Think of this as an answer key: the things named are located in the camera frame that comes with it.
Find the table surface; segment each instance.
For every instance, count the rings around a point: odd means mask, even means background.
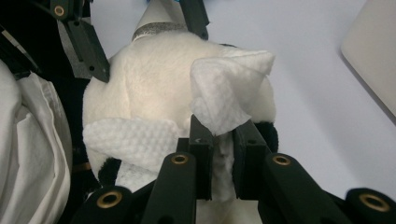
[[[344,60],[340,46],[364,0],[205,0],[209,40],[276,55],[270,76],[280,152],[341,197],[352,188],[396,200],[396,125]],[[145,0],[95,0],[107,57],[130,43]]]

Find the crumpled white cloth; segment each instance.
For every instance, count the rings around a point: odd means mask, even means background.
[[[140,38],[111,61],[110,81],[84,94],[84,142],[94,174],[122,160],[117,185],[132,191],[155,179],[163,158],[188,137],[191,114],[215,136],[212,202],[198,202],[197,223],[221,223],[233,199],[230,131],[275,120],[268,51],[250,51],[168,32]]]
[[[52,84],[0,61],[0,223],[55,223],[67,202],[71,137]]]

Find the white fabric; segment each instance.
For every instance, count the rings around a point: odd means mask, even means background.
[[[71,137],[52,84],[0,62],[0,223],[54,223],[67,202]]]
[[[136,40],[111,62],[110,81],[84,94],[84,142],[97,176],[108,157],[122,160],[116,184],[132,191],[155,179],[163,158],[188,137],[195,114],[215,136],[212,202],[198,202],[197,223],[220,223],[233,199],[233,140],[245,123],[275,120],[266,78],[274,56],[169,32]]]

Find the black plush patch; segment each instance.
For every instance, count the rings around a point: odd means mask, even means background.
[[[108,158],[100,169],[98,178],[100,184],[105,186],[115,186],[117,175],[121,166],[121,160]]]
[[[264,138],[265,142],[267,142],[268,147],[272,152],[277,152],[279,147],[279,142],[277,138],[277,131],[274,127],[274,123],[270,122],[260,122],[255,123],[257,130],[259,130],[260,134]]]

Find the stuffed animal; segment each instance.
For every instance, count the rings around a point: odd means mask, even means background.
[[[189,137],[194,114],[216,139],[212,201],[199,201],[197,223],[222,223],[235,199],[231,131],[251,119],[272,150],[274,55],[204,41],[185,31],[145,36],[110,62],[108,83],[84,94],[84,142],[101,185],[136,191],[156,178],[163,158]]]

